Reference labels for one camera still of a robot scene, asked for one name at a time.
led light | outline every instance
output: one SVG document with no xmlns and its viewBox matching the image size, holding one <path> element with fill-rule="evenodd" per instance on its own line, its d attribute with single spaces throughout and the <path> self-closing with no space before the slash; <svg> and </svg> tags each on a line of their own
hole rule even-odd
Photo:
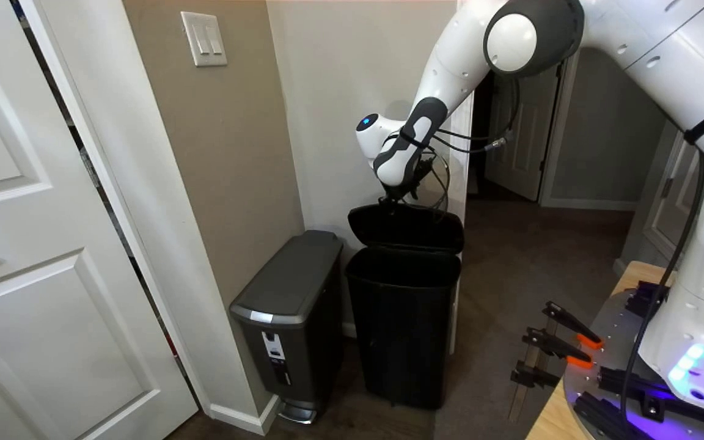
<svg viewBox="0 0 704 440">
<path fill-rule="evenodd" d="M 681 368 L 682 370 L 692 370 L 693 366 L 694 360 L 690 359 L 689 357 L 681 357 L 681 360 L 678 361 L 678 368 Z"/>
<path fill-rule="evenodd" d="M 670 371 L 670 380 L 673 382 L 681 381 L 681 379 L 686 376 L 686 370 L 681 370 L 680 368 L 673 368 Z"/>
<path fill-rule="evenodd" d="M 686 356 L 692 358 L 692 359 L 699 359 L 702 355 L 704 354 L 704 345 L 701 343 L 695 343 L 688 351 L 686 352 Z"/>
</svg>

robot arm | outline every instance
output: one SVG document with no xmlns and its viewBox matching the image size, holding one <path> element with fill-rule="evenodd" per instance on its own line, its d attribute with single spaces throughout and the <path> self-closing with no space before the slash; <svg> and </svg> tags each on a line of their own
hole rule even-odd
<svg viewBox="0 0 704 440">
<path fill-rule="evenodd" d="M 360 147 L 386 187 L 419 180 L 420 144 L 489 70 L 534 75 L 581 46 L 607 53 L 681 130 L 704 122 L 704 0 L 469 0 L 434 46 L 408 119 L 364 117 Z M 704 132 L 693 140 L 704 152 Z M 704 378 L 679 368 L 694 346 L 704 368 L 704 203 L 695 230 L 639 354 L 677 396 L 704 408 Z"/>
</svg>

trash can lid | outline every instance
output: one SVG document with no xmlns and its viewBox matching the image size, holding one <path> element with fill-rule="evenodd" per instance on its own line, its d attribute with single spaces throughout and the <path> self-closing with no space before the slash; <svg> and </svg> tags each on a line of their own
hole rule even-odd
<svg viewBox="0 0 704 440">
<path fill-rule="evenodd" d="M 352 209 L 350 228 L 366 246 L 457 254 L 463 251 L 463 224 L 457 215 L 404 203 Z"/>
<path fill-rule="evenodd" d="M 324 287 L 341 240 L 325 231 L 305 231 L 291 238 L 265 263 L 230 306 L 245 320 L 301 324 Z"/>
</svg>

black trash can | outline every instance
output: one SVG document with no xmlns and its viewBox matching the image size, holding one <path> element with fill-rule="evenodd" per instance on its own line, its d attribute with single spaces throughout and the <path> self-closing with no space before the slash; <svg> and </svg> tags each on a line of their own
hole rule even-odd
<svg viewBox="0 0 704 440">
<path fill-rule="evenodd" d="M 333 233 L 294 236 L 230 307 L 279 415 L 299 423 L 325 409 L 343 359 L 341 248 Z"/>
<path fill-rule="evenodd" d="M 367 246 L 346 267 L 366 388 L 392 403 L 437 409 L 461 273 L 461 220 L 404 204 L 355 208 L 348 219 Z"/>
</svg>

light switch plate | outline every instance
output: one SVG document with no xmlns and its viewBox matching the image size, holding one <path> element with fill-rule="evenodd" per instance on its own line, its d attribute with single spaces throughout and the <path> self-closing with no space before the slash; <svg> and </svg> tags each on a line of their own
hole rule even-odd
<svg viewBox="0 0 704 440">
<path fill-rule="evenodd" d="M 181 19 L 195 66 L 227 66 L 216 16 L 181 11 Z"/>
</svg>

